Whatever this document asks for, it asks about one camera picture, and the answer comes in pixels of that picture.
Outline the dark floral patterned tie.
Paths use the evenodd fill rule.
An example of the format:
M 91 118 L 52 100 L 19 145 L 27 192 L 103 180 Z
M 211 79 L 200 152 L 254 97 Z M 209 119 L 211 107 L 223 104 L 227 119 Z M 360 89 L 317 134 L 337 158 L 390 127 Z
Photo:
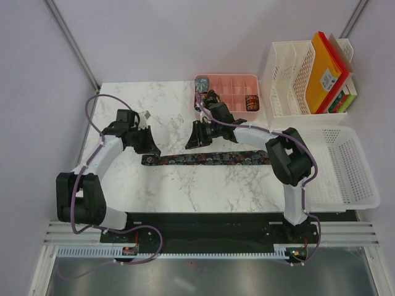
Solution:
M 212 152 L 195 154 L 177 154 L 157 157 L 143 155 L 141 164 L 147 167 L 157 166 L 236 166 L 236 165 L 271 165 L 268 154 L 263 150 L 235 152 Z

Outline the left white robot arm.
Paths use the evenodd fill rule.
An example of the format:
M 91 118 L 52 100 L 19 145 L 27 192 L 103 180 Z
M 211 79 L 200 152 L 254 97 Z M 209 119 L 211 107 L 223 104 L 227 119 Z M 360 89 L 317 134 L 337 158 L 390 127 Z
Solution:
M 149 111 L 119 109 L 116 120 L 99 133 L 91 156 L 69 173 L 56 178 L 57 217 L 62 222 L 114 229 L 121 242 L 135 237 L 127 214 L 107 205 L 101 181 L 114 160 L 131 147 L 136 154 L 160 156 L 151 127 Z

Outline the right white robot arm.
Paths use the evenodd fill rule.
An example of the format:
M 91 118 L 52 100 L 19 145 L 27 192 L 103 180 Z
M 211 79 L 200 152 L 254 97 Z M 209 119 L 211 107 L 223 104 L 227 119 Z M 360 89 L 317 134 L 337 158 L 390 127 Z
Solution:
M 305 235 L 302 223 L 307 219 L 306 203 L 302 188 L 311 175 L 314 162 L 300 134 L 294 128 L 282 132 L 270 132 L 252 126 L 243 119 L 235 120 L 223 102 L 211 104 L 204 112 L 209 121 L 193 121 L 193 129 L 186 149 L 209 146 L 215 138 L 223 138 L 237 144 L 247 144 L 267 153 L 272 170 L 283 184 L 285 210 L 288 223 L 283 235 L 288 242 L 298 242 Z

